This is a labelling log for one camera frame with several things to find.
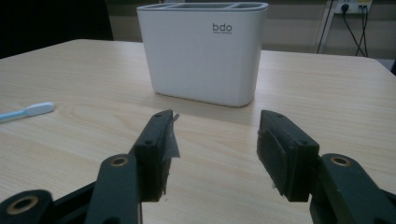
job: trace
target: white container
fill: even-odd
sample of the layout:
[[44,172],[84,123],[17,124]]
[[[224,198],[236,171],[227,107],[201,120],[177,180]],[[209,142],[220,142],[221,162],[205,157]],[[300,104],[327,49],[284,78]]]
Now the white container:
[[268,4],[138,7],[148,70],[159,94],[247,105],[256,90]]

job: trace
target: power outlet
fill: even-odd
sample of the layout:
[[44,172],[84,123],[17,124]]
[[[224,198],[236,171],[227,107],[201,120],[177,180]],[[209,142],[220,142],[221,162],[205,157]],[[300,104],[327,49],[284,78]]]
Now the power outlet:
[[367,7],[367,12],[370,11],[373,0],[339,0],[334,13],[342,14],[341,7],[345,4],[349,5],[346,14],[361,14],[361,8]]

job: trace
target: wooden table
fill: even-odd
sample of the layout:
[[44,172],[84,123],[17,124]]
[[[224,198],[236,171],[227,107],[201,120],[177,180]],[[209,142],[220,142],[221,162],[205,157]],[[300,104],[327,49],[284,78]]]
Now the wooden table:
[[263,51],[255,98],[240,108],[154,93],[141,43],[76,40],[0,61],[0,113],[45,101],[52,113],[0,123],[0,201],[91,183],[169,108],[181,159],[167,194],[144,203],[145,223],[312,223],[309,204],[281,197],[257,157],[262,109],[396,193],[396,77],[371,59]]

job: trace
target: wall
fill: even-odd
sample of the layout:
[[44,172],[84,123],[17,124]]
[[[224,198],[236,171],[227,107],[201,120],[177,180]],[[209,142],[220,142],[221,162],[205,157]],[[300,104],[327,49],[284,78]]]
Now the wall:
[[[267,1],[270,4],[263,49],[316,53],[318,36],[321,36],[321,23],[325,18],[326,1],[303,1],[300,3]],[[142,41],[137,5],[118,4],[107,6],[113,35],[116,40]],[[396,1],[374,0],[369,13],[366,39],[369,56],[376,59],[396,59]],[[361,36],[361,17],[347,16],[354,35]],[[351,34],[341,15],[334,15],[324,44],[323,53],[355,55]]]

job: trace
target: bdo logo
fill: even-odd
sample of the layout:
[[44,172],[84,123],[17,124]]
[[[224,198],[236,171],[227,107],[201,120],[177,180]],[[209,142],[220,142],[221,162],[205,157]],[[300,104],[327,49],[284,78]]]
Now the bdo logo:
[[217,25],[213,23],[213,32],[222,31],[222,32],[231,32],[233,27],[231,25],[227,25],[226,23]]

